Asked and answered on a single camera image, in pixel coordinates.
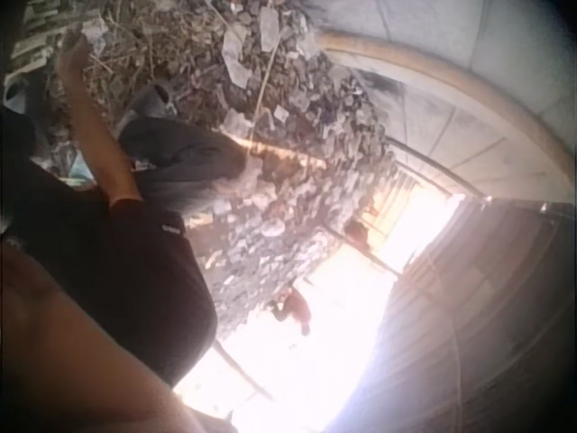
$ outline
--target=skin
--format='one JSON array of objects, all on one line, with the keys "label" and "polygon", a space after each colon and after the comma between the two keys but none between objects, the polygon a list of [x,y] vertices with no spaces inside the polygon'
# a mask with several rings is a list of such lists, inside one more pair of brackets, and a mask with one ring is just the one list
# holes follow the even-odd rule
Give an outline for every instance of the skin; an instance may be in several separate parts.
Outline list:
[{"label": "skin", "polygon": [[121,432],[146,422],[140,431],[204,431],[163,381],[37,262],[6,244],[2,288],[3,379],[45,425]]},{"label": "skin", "polygon": [[110,207],[125,198],[142,200],[130,159],[108,131],[87,92],[83,71],[89,52],[84,34],[68,33],[57,60],[57,71],[69,102],[78,148]]},{"label": "skin", "polygon": [[[58,58],[79,149],[109,206],[142,200],[128,158],[82,78],[89,47],[67,35]],[[116,344],[31,257],[2,244],[2,379],[42,430],[204,432],[172,390]]]}]

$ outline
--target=debris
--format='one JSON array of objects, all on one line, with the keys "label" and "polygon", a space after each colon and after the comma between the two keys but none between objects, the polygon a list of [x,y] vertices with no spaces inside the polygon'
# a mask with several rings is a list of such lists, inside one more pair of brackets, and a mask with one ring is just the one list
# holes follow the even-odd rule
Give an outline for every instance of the debris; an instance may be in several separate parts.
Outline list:
[{"label": "debris", "polygon": [[230,200],[220,198],[218,200],[215,200],[215,202],[213,203],[213,212],[217,216],[227,214],[231,210],[233,210],[233,205],[231,205]]},{"label": "debris", "polygon": [[285,110],[282,106],[277,106],[274,109],[274,116],[284,124],[287,121],[287,118],[289,117],[289,112]]},{"label": "debris", "polygon": [[306,33],[304,37],[298,40],[297,50],[307,60],[311,60],[315,57],[319,52],[315,41],[315,35],[311,32]]},{"label": "debris", "polygon": [[82,32],[86,35],[90,45],[92,45],[92,55],[100,57],[105,50],[106,41],[104,35],[108,32],[108,26],[102,16],[82,23]]},{"label": "debris", "polygon": [[260,9],[261,9],[261,3],[258,0],[252,0],[250,8],[251,14],[255,16],[258,15]]},{"label": "debris", "polygon": [[368,104],[363,104],[361,108],[356,111],[357,122],[359,124],[370,124],[372,111]]},{"label": "debris", "polygon": [[285,223],[280,221],[278,218],[266,221],[261,226],[261,233],[265,237],[277,237],[285,233]]},{"label": "debris", "polygon": [[226,102],[226,98],[224,97],[222,84],[216,86],[216,99],[218,99],[218,103],[220,104],[220,106],[228,113],[229,106]]},{"label": "debris", "polygon": [[214,222],[213,214],[211,214],[209,212],[203,212],[203,213],[194,215],[193,217],[187,219],[187,221],[185,223],[185,227],[186,228],[197,228],[197,227],[207,226],[209,224],[213,224],[213,222]]},{"label": "debris", "polygon": [[341,83],[343,80],[348,79],[351,76],[351,73],[343,66],[334,65],[328,71],[328,76],[333,81],[334,91],[338,92],[341,89]]},{"label": "debris", "polygon": [[[338,243],[316,228],[320,223],[339,229],[365,206],[372,189],[385,189],[382,179],[394,176],[383,146],[384,128],[375,121],[364,87],[348,69],[317,52],[312,28],[295,3],[278,7],[282,0],[231,1],[234,5],[218,3],[222,14],[208,0],[172,0],[176,7],[167,13],[158,12],[161,0],[139,0],[138,7],[133,7],[135,0],[123,0],[130,10],[121,6],[120,14],[119,8],[107,6],[102,19],[113,31],[102,36],[99,62],[93,60],[87,71],[88,91],[110,124],[117,124],[154,69],[173,83],[180,121],[220,129],[246,148],[241,176],[214,180],[221,199],[207,212],[187,218],[188,228],[197,227],[190,235],[199,240],[195,253],[208,286],[215,288],[215,304],[226,307],[218,308],[222,338],[246,317],[245,305],[253,309],[270,300],[271,293],[334,251]],[[69,5],[62,3],[63,8]],[[276,40],[267,31],[274,44],[266,52],[261,40],[265,5],[276,9],[281,29]],[[83,16],[100,18],[95,12]],[[61,16],[47,17],[47,26],[61,23]],[[30,53],[55,48],[60,32],[28,38],[13,68],[30,62]],[[48,94],[54,113],[66,113],[54,77]],[[57,144],[69,142],[67,122],[55,125]],[[75,157],[76,152],[64,149],[54,157],[60,177],[68,176]],[[223,253],[209,262],[214,251]],[[261,263],[265,257],[270,258]]]},{"label": "debris", "polygon": [[254,206],[264,212],[269,204],[277,199],[274,183],[259,181],[258,192],[250,198]]},{"label": "debris", "polygon": [[175,0],[153,0],[156,10],[159,12],[168,12],[174,9],[177,4]]},{"label": "debris", "polygon": [[246,138],[251,128],[252,123],[246,120],[243,114],[237,113],[234,108],[228,110],[220,126],[221,132],[237,138]]},{"label": "debris", "polygon": [[279,13],[270,7],[261,8],[261,49],[271,52],[279,39]]},{"label": "debris", "polygon": [[246,29],[239,23],[233,24],[224,34],[222,55],[228,69],[231,81],[239,88],[246,88],[246,83],[252,76],[252,71],[239,62],[243,52],[243,43],[246,38]]},{"label": "debris", "polygon": [[308,110],[308,106],[310,105],[310,101],[307,97],[307,94],[298,88],[292,92],[288,101],[298,108],[301,113],[305,113]]},{"label": "debris", "polygon": [[70,168],[69,178],[94,181],[94,176],[84,161],[81,152],[77,152],[76,154],[76,158]]},{"label": "debris", "polygon": [[251,25],[252,17],[248,12],[243,12],[242,14],[238,15],[238,19],[244,25]]},{"label": "debris", "polygon": [[216,259],[218,259],[218,257],[220,257],[222,254],[223,250],[217,250],[214,253],[212,253],[211,256],[208,258],[208,260],[206,261],[205,269],[210,269],[213,263],[216,262]]}]

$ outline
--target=stick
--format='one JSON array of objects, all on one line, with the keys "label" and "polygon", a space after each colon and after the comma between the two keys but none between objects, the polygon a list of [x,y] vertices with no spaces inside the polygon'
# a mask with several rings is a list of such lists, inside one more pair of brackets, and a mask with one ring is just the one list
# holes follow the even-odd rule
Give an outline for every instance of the stick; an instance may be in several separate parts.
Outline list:
[{"label": "stick", "polygon": [[90,54],[90,59],[92,59],[95,63],[97,63],[102,68],[106,69],[111,74],[113,73],[113,71],[109,67],[107,67],[98,57],[94,56],[93,54]]},{"label": "stick", "polygon": [[221,15],[221,13],[218,12],[218,9],[216,9],[215,6],[212,4],[212,1],[211,0],[205,0],[205,3],[210,9],[212,9],[212,11],[218,17],[218,19],[223,22],[223,24],[226,26],[226,28],[228,30],[230,30],[231,32],[233,32],[234,36],[236,36],[238,38],[238,40],[242,43],[243,38],[241,38],[241,36],[234,30],[233,26],[225,20],[225,18]]},{"label": "stick", "polygon": [[[277,41],[274,44],[274,49],[272,50],[272,53],[270,54],[270,59],[269,59],[269,64],[267,65],[267,70],[264,73],[264,78],[262,79],[261,91],[259,92],[259,98],[256,101],[256,108],[254,109],[254,116],[252,117],[252,119],[254,119],[254,124],[252,125],[251,137],[249,138],[250,143],[252,143],[252,140],[254,139],[254,128],[256,127],[257,116],[259,115],[259,110],[261,109],[262,97],[264,95],[264,88],[267,87],[267,82],[269,81],[270,70],[272,69],[272,63],[274,62],[274,57],[277,54],[277,49],[279,48],[280,38],[282,37],[284,32],[285,32],[284,28],[279,32],[279,38],[277,38]],[[250,146],[246,148],[247,154],[249,153],[250,149],[251,149]]]}]

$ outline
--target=trash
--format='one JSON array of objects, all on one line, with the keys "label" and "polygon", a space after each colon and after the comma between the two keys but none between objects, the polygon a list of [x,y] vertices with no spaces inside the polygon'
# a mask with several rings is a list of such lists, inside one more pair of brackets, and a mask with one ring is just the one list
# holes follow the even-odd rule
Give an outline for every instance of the trash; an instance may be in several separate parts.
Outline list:
[{"label": "trash", "polygon": [[220,125],[221,132],[237,138],[246,138],[251,131],[252,123],[244,114],[237,113],[234,108],[230,108],[226,113],[223,124]]},{"label": "trash", "polygon": [[233,183],[234,194],[238,198],[246,198],[254,193],[257,179],[262,174],[262,159],[249,155],[246,159],[246,168]]},{"label": "trash", "polygon": [[227,214],[231,210],[233,210],[233,205],[231,205],[230,200],[220,198],[218,200],[215,200],[215,202],[213,203],[213,212],[217,216]]},{"label": "trash", "polygon": [[86,35],[88,42],[92,45],[92,55],[100,57],[106,48],[104,35],[108,32],[108,26],[102,16],[82,23],[82,32]]},{"label": "trash", "polygon": [[156,10],[159,12],[168,12],[176,7],[175,0],[154,0]]},{"label": "trash", "polygon": [[298,88],[295,88],[288,98],[288,101],[298,108],[301,113],[305,113],[308,110],[310,101],[307,98],[307,94]]},{"label": "trash", "polygon": [[226,102],[226,98],[224,97],[224,91],[223,91],[223,85],[222,84],[219,84],[218,86],[216,86],[216,99],[218,99],[218,103],[220,104],[220,106],[226,112],[228,112],[229,106],[228,106],[228,103]]},{"label": "trash", "polygon": [[351,76],[349,70],[343,66],[334,65],[328,71],[328,77],[333,81],[334,91],[338,92],[341,89],[343,80]]},{"label": "trash", "polygon": [[231,81],[239,88],[246,88],[246,83],[252,76],[252,71],[245,68],[239,62],[239,59],[243,52],[243,43],[247,31],[239,23],[233,24],[232,27],[234,30],[227,29],[224,34],[223,50],[221,52]]},{"label": "trash", "polygon": [[252,0],[251,8],[249,9],[251,11],[251,14],[258,15],[260,9],[261,9],[261,2],[259,0]]},{"label": "trash", "polygon": [[208,258],[208,260],[206,261],[205,269],[210,269],[213,263],[216,262],[216,259],[218,259],[218,257],[220,257],[222,254],[223,250],[218,250],[212,253],[211,256]]},{"label": "trash", "polygon": [[271,52],[279,39],[279,13],[270,7],[261,8],[261,49]]},{"label": "trash", "polygon": [[248,12],[243,12],[242,14],[238,15],[238,19],[244,25],[251,25],[252,17]]},{"label": "trash", "polygon": [[77,152],[76,158],[74,159],[74,162],[72,162],[69,177],[72,179],[94,181],[94,176],[84,161],[84,157],[82,156],[81,152]]},{"label": "trash", "polygon": [[297,41],[297,50],[307,60],[311,60],[319,52],[316,45],[315,35],[311,32],[305,34],[304,37]]},{"label": "trash", "polygon": [[368,104],[363,104],[361,108],[356,111],[357,123],[371,124],[371,107]]},{"label": "trash", "polygon": [[285,110],[282,106],[277,106],[274,109],[274,116],[279,119],[283,124],[287,121],[290,113]]},{"label": "trash", "polygon": [[201,214],[194,215],[193,217],[187,219],[185,223],[186,228],[197,228],[201,226],[207,226],[213,224],[213,214],[208,212],[203,212]]},{"label": "trash", "polygon": [[259,192],[251,197],[251,202],[261,212],[264,212],[269,204],[277,199],[277,192],[274,183],[259,181]]},{"label": "trash", "polygon": [[277,237],[285,233],[285,223],[280,221],[278,218],[274,218],[261,226],[260,232],[264,237]]}]

